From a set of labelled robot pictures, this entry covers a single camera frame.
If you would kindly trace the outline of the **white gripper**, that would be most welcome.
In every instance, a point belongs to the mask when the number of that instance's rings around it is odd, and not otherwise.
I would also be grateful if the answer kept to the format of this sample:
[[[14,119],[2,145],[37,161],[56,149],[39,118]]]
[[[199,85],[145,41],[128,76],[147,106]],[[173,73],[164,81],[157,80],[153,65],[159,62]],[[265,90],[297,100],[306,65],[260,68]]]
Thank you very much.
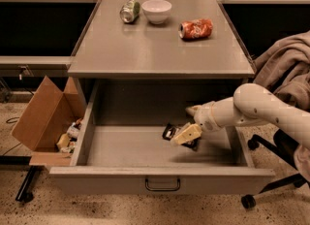
[[[170,142],[173,145],[194,146],[204,132],[215,132],[222,129],[213,115],[215,102],[187,107],[186,113],[194,117],[197,124],[186,123],[182,127],[173,126]]]

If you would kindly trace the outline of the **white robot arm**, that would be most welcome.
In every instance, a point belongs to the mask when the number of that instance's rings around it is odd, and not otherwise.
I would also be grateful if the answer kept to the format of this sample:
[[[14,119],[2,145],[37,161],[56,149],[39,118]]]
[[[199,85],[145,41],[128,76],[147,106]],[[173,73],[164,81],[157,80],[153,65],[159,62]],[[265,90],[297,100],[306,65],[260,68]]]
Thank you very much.
[[[199,138],[202,133],[225,127],[268,122],[310,149],[310,113],[284,103],[254,83],[242,84],[230,98],[189,107],[186,112],[195,123],[187,123],[172,137],[171,141],[177,145],[184,145]]]

